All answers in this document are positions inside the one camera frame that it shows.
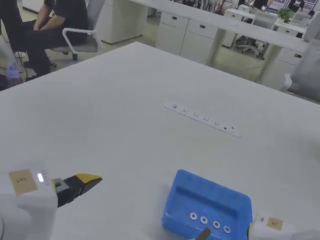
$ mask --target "drawer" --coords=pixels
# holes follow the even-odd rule
[[[185,31],[177,31],[177,28],[174,26],[160,23],[155,47],[179,56],[184,37]]]
[[[238,7],[238,10],[241,10],[241,11],[244,11],[244,12],[249,13],[249,7],[246,6],[246,5],[240,5],[240,6]]]
[[[236,20],[239,20],[241,21],[242,20],[242,16],[239,15],[239,14],[233,14],[231,12],[228,12],[228,11],[225,11],[225,14],[224,14],[225,17],[228,17],[228,18],[232,18],[232,19],[236,19]]]
[[[277,59],[296,66],[299,63],[302,55],[303,54],[301,52],[282,48]]]
[[[187,32],[198,34],[210,39],[215,39],[217,30],[218,28],[215,26],[192,19],[190,19],[188,27],[186,28]]]
[[[189,22],[189,18],[170,14],[168,12],[161,13],[160,23],[167,24],[176,28],[186,29]]]
[[[288,29],[286,27],[283,26],[279,26],[277,29],[277,32],[279,33],[283,33],[283,34],[288,34],[290,36],[297,36],[297,34],[299,33],[298,31],[292,30],[292,29]]]
[[[214,40],[187,31],[182,44],[180,57],[206,64]]]

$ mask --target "power outlet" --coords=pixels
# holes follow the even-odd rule
[[[230,126],[228,124],[222,123],[222,122],[214,119],[213,117],[209,117],[207,115],[200,114],[198,111],[191,110],[187,107],[181,106],[176,103],[165,104],[164,107],[168,110],[171,110],[171,111],[176,112],[178,114],[184,115],[188,118],[196,120],[197,122],[203,123],[205,125],[213,127],[213,128],[218,129],[220,131],[223,131],[227,134],[233,135],[237,138],[241,137],[241,132],[235,126]]]

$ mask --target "chair armrest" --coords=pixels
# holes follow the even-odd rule
[[[83,29],[76,29],[76,28],[69,28],[66,27],[62,30],[62,35],[66,41],[66,43],[68,44],[69,48],[71,49],[73,54],[77,54],[77,51],[74,49],[74,47],[72,46],[69,38],[67,37],[67,32],[73,32],[73,33],[82,33],[82,34],[89,34],[91,36],[93,36],[94,40],[96,41],[96,44],[98,46],[98,52],[101,51],[102,49],[102,44],[101,41],[97,39],[97,31],[96,30],[83,30]]]

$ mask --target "man sitting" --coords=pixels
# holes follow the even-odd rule
[[[64,28],[89,28],[85,0],[44,0],[37,19],[22,24],[23,46],[36,73],[26,81],[50,73],[51,62],[45,50],[67,45],[62,34]],[[73,45],[82,44],[87,36],[77,32],[66,35]]]

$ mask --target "blue plastic box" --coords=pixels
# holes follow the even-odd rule
[[[195,220],[191,213],[196,213]],[[201,222],[202,216],[207,224]],[[220,223],[220,228],[213,226],[214,221]],[[185,239],[194,239],[203,229],[210,228],[207,240],[248,240],[251,222],[251,200],[247,195],[185,170],[176,173],[164,207],[164,228]]]

